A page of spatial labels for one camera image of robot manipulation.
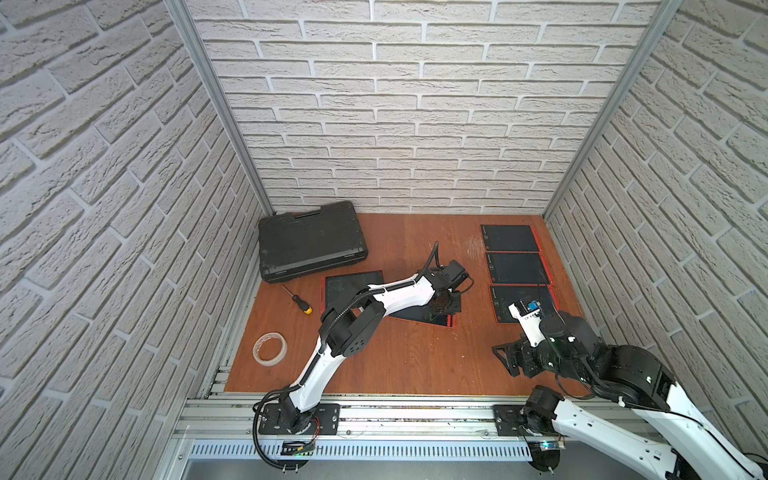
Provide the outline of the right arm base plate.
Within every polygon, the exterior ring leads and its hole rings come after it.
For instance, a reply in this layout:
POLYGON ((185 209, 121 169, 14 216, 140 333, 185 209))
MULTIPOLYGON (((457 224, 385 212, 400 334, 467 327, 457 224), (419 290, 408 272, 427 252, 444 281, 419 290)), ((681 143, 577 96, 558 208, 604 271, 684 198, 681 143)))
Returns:
POLYGON ((494 424, 499 437, 529 437, 540 431, 529 421, 522 404, 495 404, 492 406, 494 424))

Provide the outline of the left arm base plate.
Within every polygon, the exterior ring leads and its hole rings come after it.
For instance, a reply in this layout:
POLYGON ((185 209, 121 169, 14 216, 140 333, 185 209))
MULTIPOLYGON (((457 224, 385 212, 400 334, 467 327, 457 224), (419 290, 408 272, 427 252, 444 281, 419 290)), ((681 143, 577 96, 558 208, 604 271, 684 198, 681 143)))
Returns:
POLYGON ((259 435, 335 435, 340 405, 320 403, 313 410, 297 412, 279 403, 266 404, 259 414, 259 435))

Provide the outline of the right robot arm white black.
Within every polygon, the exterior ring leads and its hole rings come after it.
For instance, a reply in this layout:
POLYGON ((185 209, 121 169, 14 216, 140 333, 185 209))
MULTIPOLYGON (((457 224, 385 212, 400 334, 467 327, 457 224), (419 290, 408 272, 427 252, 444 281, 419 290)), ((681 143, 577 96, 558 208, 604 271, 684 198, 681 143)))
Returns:
POLYGON ((514 303, 508 310, 522 335, 492 351, 512 376, 532 379, 551 372, 575 380, 594 397, 631 411, 662 438, 635 434, 537 385, 522 406, 497 406, 494 414, 500 435, 518 436, 531 446, 531 464, 538 470, 558 465, 558 448, 545 440, 557 436, 580 441, 647 479, 766 478, 766 461, 733 445, 654 354, 609 345, 586 320, 567 312, 543 314, 534 303, 514 303))

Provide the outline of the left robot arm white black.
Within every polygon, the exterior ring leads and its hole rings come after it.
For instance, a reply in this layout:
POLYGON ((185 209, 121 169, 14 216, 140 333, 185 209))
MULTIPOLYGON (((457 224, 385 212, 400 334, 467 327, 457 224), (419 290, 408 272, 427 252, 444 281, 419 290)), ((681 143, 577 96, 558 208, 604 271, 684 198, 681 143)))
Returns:
POLYGON ((406 279, 365 285, 334 300, 321 317, 312 356, 298 378, 278 395, 287 430, 299 434, 307 428, 341 363, 370 343, 385 317, 412 307, 426 307, 439 315, 458 313, 463 294, 459 286, 470 278, 456 261, 427 265, 406 279))

